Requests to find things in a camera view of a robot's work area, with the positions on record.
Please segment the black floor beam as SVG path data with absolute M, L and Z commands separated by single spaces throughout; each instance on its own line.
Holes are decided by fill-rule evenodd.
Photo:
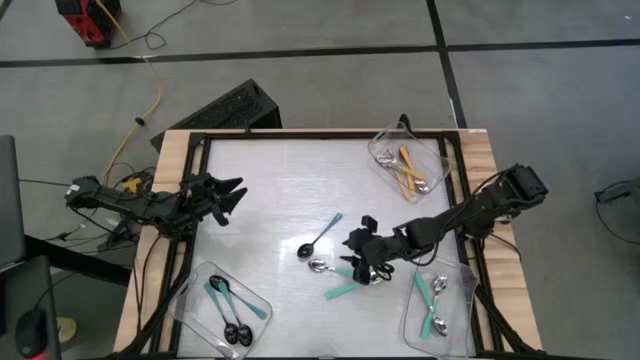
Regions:
M 81 254 L 41 239 L 24 236 L 27 258 L 46 256 L 51 266 L 96 280 L 127 287 L 131 270 L 105 260 Z

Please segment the black computer mouse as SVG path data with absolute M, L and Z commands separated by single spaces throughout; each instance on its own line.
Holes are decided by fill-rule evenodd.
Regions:
M 25 359 L 41 355 L 48 345 L 45 313 L 38 309 L 25 312 L 15 327 L 15 346 Z

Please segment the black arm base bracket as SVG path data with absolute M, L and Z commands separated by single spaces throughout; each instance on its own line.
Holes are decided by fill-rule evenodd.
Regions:
M 114 250 L 121 245 L 136 243 L 139 239 L 140 226 L 137 222 L 124 217 L 107 239 L 97 246 L 98 251 Z

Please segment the dark side table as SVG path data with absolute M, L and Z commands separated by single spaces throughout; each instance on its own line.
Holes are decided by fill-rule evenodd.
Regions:
M 49 260 L 38 256 L 0 274 L 0 360 L 61 360 Z M 20 318 L 36 308 L 38 354 L 24 357 L 16 344 Z

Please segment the red and black case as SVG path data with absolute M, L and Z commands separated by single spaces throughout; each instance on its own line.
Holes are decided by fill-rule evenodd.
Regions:
M 97 0 L 55 0 L 55 5 L 87 47 L 110 47 L 115 26 Z

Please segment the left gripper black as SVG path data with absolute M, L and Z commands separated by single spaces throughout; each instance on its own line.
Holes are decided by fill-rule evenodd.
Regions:
M 220 180 L 209 173 L 188 175 L 181 183 L 187 193 L 187 208 L 199 221 L 212 215 L 220 226 L 229 224 L 224 213 L 231 213 L 248 192 L 247 188 L 235 190 L 243 179 Z

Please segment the orange-handled silver spoon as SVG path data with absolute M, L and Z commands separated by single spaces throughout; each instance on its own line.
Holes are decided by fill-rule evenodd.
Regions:
M 406 152 L 406 157 L 405 159 L 407 160 L 407 164 L 408 167 L 411 170 L 416 170 L 415 165 L 413 163 L 413 160 L 411 159 L 411 156 L 409 154 L 409 152 Z M 416 192 L 420 193 L 420 194 L 427 194 L 429 192 L 429 187 L 428 184 L 425 180 L 419 179 L 417 177 L 413 177 L 413 187 L 415 189 Z
M 399 154 L 400 154 L 401 159 L 402 159 L 402 160 L 404 161 L 404 163 L 406 164 L 406 166 L 407 166 L 409 169 L 414 170 L 414 165 L 413 165 L 413 162 L 412 162 L 412 160 L 411 160 L 411 158 L 410 158 L 410 155 L 409 155 L 409 152 L 408 152 L 408 149 L 407 149 L 407 147 L 406 147 L 406 146 L 401 145 L 401 146 L 399 147 Z M 411 191 L 411 193 L 412 193 L 412 194 L 414 194 L 414 193 L 416 192 L 415 178 L 414 178 L 414 176 L 413 176 L 413 175 L 408 174 L 408 175 L 407 175 L 407 179 L 408 179 L 408 187 L 409 187 L 409 190 Z
M 379 164 L 385 168 L 391 168 L 393 170 L 401 171 L 405 174 L 412 176 L 421 181 L 427 181 L 428 176 L 424 173 L 412 169 L 405 161 L 396 157 L 381 157 L 378 160 Z
M 400 188 L 400 191 L 403 197 L 406 200 L 409 200 L 411 198 L 411 195 L 410 195 L 409 189 L 405 185 L 403 175 L 395 166 L 396 158 L 394 157 L 394 155 L 392 153 L 380 154 L 377 156 L 376 160 L 381 166 L 388 168 L 393 172 L 395 180 L 398 183 L 398 186 Z

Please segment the yellow round floor object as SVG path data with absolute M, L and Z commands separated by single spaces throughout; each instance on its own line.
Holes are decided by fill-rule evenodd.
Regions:
M 78 323 L 75 319 L 71 317 L 57 317 L 56 323 L 58 341 L 61 345 L 68 343 L 75 337 L 78 328 Z

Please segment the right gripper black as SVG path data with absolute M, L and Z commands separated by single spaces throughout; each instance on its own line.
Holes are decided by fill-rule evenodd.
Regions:
M 351 239 L 343 242 L 355 256 L 340 259 L 354 268 L 353 279 L 362 285 L 370 284 L 372 272 L 383 281 L 390 281 L 395 268 L 389 262 L 401 257 L 401 240 L 397 236 L 377 235 L 378 222 L 369 215 L 362 217 L 361 225 L 351 232 Z

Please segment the clear plastic container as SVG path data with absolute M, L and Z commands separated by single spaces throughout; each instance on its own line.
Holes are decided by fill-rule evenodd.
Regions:
M 408 132 L 404 127 L 397 128 L 397 125 L 398 123 L 396 125 L 389 125 L 369 141 L 367 144 L 367 165 L 405 201 L 418 204 L 445 182 L 445 178 L 451 171 L 451 164 L 447 157 L 443 157 L 440 154 L 440 143 L 437 138 L 420 139 L 417 133 Z M 411 195 L 409 200 L 403 197 L 393 172 L 381 166 L 376 160 L 378 155 L 387 153 L 392 153 L 394 157 L 401 159 L 399 154 L 399 147 L 401 145 L 407 147 L 416 171 L 428 176 L 426 182 L 429 187 L 429 192 L 427 194 L 420 194 L 418 192 L 412 194 L 409 190 Z M 403 172 L 401 172 L 401 174 L 404 177 L 405 185 L 409 189 L 408 174 Z
M 475 355 L 471 329 L 478 279 L 465 264 L 435 260 L 410 278 L 400 334 L 410 348 L 437 360 Z
M 204 288 L 205 284 L 210 283 L 212 275 L 226 278 L 234 292 L 267 313 L 266 319 L 262 320 L 240 300 L 231 295 L 240 321 L 252 330 L 253 343 L 249 347 L 241 345 L 239 341 L 235 345 L 230 345 L 225 340 L 224 322 Z M 215 291 L 226 319 L 237 326 L 236 319 L 225 297 L 218 290 Z M 273 316 L 273 308 L 266 299 L 222 268 L 212 262 L 203 262 L 192 270 L 186 283 L 181 286 L 178 294 L 172 299 L 170 314 L 183 328 L 181 339 L 178 342 L 178 356 L 180 358 L 222 357 L 225 360 L 243 360 L 269 326 Z

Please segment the black metal table frame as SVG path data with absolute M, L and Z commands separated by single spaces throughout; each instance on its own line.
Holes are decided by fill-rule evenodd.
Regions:
M 155 190 L 176 190 L 185 174 L 206 165 L 204 143 L 213 140 L 370 140 L 375 129 L 257 129 L 251 133 L 240 130 L 170 130 L 166 133 L 156 164 L 153 184 Z M 445 149 L 456 161 L 450 175 L 452 193 L 456 201 L 462 193 L 478 185 L 498 169 L 485 129 L 418 129 L 418 138 L 443 136 Z M 145 227 L 137 247 L 136 258 L 148 260 L 146 268 L 138 266 L 131 276 L 125 304 L 119 323 L 114 349 L 120 351 L 129 345 L 137 329 L 136 314 L 143 322 L 150 319 L 168 286 L 177 278 L 185 263 L 185 247 L 171 247 L 171 242 L 157 242 L 157 231 Z M 496 250 L 489 252 L 488 260 L 476 261 L 474 271 L 484 277 L 485 291 L 498 305 L 504 307 L 506 320 L 531 345 L 539 347 L 541 340 L 524 280 L 524 271 L 513 258 L 506 258 Z

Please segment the blue-handled black spoon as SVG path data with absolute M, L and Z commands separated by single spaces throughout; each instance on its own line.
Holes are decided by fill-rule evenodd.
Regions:
M 225 300 L 227 301 L 235 319 L 237 322 L 237 327 L 238 327 L 238 340 L 240 342 L 241 345 L 245 346 L 245 347 L 249 347 L 252 343 L 253 343 L 253 333 L 252 330 L 250 329 L 250 327 L 246 324 L 243 324 L 238 316 L 236 307 L 232 301 L 231 298 L 231 294 L 230 294 L 230 290 L 229 287 L 227 286 L 227 284 L 223 281 L 223 280 L 219 280 L 218 281 L 218 287 L 221 291 L 221 293 L 223 294 L 223 296 L 225 297 Z
M 297 257 L 300 259 L 309 258 L 315 249 L 316 243 L 329 231 L 331 230 L 338 222 L 340 222 L 343 218 L 342 213 L 336 213 L 335 216 L 331 219 L 331 221 L 326 225 L 326 227 L 320 232 L 320 234 L 309 243 L 302 244 L 297 250 Z
M 249 301 L 245 300 L 244 298 L 242 298 L 241 296 L 239 296 L 236 292 L 234 292 L 231 289 L 230 283 L 229 281 L 220 276 L 220 275 L 212 275 L 210 277 L 209 280 L 211 286 L 215 289 L 218 290 L 219 292 L 221 292 L 221 288 L 220 285 L 224 284 L 226 286 L 227 291 L 233 295 L 234 297 L 236 297 L 238 300 L 240 300 L 247 308 L 249 308 L 258 318 L 265 320 L 267 317 L 267 313 L 262 310 L 261 308 L 253 305 L 252 303 L 250 303 Z
M 211 300 L 213 301 L 216 309 L 218 310 L 219 315 L 221 316 L 223 322 L 224 322 L 224 338 L 225 340 L 230 344 L 230 345 L 235 345 L 238 343 L 239 341 L 239 331 L 238 328 L 235 324 L 229 322 L 224 314 L 224 311 L 222 310 L 221 304 L 218 301 L 218 297 L 216 295 L 216 291 L 213 288 L 213 286 L 210 283 L 207 283 L 204 285 L 204 288 L 206 290 L 206 292 L 208 293 L 208 295 L 210 296 Z

